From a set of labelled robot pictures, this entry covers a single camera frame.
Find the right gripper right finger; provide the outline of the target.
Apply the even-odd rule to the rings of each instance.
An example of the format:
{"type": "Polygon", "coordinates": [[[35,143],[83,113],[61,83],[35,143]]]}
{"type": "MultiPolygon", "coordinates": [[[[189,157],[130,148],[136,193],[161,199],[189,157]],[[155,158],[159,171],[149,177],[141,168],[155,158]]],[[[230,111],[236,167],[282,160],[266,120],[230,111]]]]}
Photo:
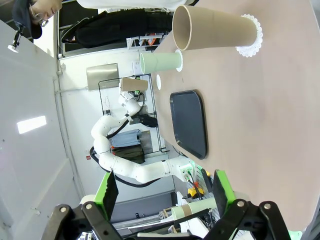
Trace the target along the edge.
{"type": "Polygon", "coordinates": [[[278,205],[273,201],[255,205],[237,198],[224,170],[214,172],[212,193],[219,220],[204,237],[206,240],[232,240],[238,231],[250,232],[255,240],[291,238],[278,205]]]}

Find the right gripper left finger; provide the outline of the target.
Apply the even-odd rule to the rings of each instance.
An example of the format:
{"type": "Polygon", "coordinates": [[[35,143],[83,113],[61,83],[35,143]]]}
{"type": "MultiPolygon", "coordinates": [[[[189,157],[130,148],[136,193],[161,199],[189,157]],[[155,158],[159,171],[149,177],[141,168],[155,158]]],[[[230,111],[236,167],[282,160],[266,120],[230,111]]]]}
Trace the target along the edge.
{"type": "Polygon", "coordinates": [[[114,173],[107,172],[93,200],[72,208],[57,205],[44,229],[46,240],[77,240],[82,233],[92,233],[95,240],[121,240],[110,222],[119,194],[114,173]]]}

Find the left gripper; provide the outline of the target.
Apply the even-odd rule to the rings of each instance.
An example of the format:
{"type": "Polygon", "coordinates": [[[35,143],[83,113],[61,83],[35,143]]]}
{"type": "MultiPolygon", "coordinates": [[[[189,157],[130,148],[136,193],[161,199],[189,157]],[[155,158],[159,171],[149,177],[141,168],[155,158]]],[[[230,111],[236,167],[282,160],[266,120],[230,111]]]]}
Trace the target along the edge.
{"type": "Polygon", "coordinates": [[[135,91],[132,91],[132,94],[133,96],[137,96],[136,97],[136,101],[139,103],[139,102],[144,102],[145,101],[145,94],[140,92],[139,90],[135,90],[135,91]]]}

